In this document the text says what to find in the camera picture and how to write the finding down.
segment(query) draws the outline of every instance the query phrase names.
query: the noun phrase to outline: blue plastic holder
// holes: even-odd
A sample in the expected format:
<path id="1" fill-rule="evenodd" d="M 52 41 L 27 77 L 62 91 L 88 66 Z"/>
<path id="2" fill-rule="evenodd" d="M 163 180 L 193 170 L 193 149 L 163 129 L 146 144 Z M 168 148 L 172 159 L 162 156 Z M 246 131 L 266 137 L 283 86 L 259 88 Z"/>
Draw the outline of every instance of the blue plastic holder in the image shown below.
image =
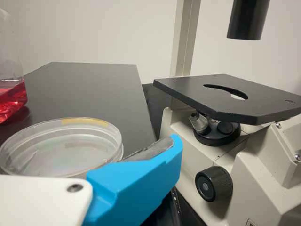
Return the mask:
<path id="1" fill-rule="evenodd" d="M 183 143 L 150 160 L 109 163 L 87 173 L 93 199 L 84 226 L 138 226 L 162 202 L 179 179 Z"/>

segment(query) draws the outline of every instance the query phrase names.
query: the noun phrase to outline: black surface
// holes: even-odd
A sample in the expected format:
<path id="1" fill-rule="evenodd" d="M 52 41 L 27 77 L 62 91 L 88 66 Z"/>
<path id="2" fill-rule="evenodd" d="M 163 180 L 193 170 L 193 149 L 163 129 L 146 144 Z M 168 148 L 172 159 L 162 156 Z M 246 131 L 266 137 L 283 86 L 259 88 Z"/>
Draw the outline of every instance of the black surface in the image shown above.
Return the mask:
<path id="1" fill-rule="evenodd" d="M 141 224 L 141 226 L 186 226 L 182 223 L 172 192 L 163 199 L 162 204 Z"/>
<path id="2" fill-rule="evenodd" d="M 269 0 L 234 0 L 227 38 L 260 40 Z"/>
<path id="3" fill-rule="evenodd" d="M 203 183 L 207 184 L 208 190 L 203 188 Z M 228 199 L 232 196 L 231 176 L 220 166 L 212 166 L 197 173 L 195 184 L 198 193 L 207 202 Z"/>
<path id="4" fill-rule="evenodd" d="M 121 132 L 124 156 L 155 142 L 135 65 L 49 63 L 25 76 L 28 103 L 0 125 L 0 145 L 38 122 L 94 117 Z"/>
<path id="5" fill-rule="evenodd" d="M 226 74 L 156 79 L 154 86 L 221 121 L 260 125 L 301 113 L 301 96 Z"/>
<path id="6" fill-rule="evenodd" d="M 181 207 L 181 219 L 184 226 L 206 226 L 205 222 L 198 216 L 193 208 L 188 204 L 180 192 L 178 194 L 178 201 Z"/>
<path id="7" fill-rule="evenodd" d="M 153 84 L 143 84 L 142 87 L 150 112 L 150 120 L 156 138 L 159 139 L 163 110 L 170 106 L 171 96 L 154 87 Z"/>

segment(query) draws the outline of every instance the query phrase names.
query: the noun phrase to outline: petri dish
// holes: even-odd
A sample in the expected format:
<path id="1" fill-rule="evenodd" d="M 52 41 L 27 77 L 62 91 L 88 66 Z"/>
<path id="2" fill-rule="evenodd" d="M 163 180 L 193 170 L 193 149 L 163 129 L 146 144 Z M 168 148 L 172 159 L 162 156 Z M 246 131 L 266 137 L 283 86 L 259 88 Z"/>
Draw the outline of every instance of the petri dish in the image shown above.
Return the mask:
<path id="1" fill-rule="evenodd" d="M 11 175 L 85 178 L 123 156 L 120 131 L 94 118 L 61 118 L 27 127 L 0 148 L 0 167 Z"/>

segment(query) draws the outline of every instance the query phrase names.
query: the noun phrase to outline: black knob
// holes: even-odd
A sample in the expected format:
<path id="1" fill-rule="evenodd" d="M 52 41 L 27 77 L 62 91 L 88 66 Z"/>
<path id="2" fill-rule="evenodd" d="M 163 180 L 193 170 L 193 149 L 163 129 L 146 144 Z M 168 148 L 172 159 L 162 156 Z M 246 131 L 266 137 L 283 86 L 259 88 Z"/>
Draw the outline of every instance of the black knob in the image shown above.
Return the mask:
<path id="1" fill-rule="evenodd" d="M 212 166 L 197 173 L 196 187 L 207 202 L 232 196 L 233 183 L 230 174 L 223 167 Z"/>

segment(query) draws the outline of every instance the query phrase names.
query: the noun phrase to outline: metal plate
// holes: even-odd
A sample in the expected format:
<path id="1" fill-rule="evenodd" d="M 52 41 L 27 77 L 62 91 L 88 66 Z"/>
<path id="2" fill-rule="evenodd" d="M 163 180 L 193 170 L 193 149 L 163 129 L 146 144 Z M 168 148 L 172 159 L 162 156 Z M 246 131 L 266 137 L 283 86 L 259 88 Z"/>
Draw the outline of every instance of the metal plate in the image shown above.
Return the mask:
<path id="1" fill-rule="evenodd" d="M 221 121 L 260 125 L 301 113 L 301 96 L 227 74 L 156 79 L 154 86 Z"/>

